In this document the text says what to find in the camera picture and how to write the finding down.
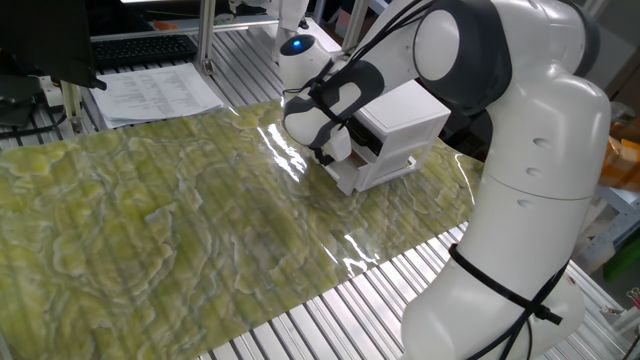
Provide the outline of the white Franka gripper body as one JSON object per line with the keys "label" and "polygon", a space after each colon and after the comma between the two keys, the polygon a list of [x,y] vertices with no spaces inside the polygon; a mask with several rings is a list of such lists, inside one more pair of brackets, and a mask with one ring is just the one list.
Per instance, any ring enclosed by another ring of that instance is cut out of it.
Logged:
{"label": "white Franka gripper body", "polygon": [[334,161],[341,162],[348,158],[352,151],[351,138],[346,127],[321,129],[318,134],[318,145],[320,162],[323,155],[330,155]]}

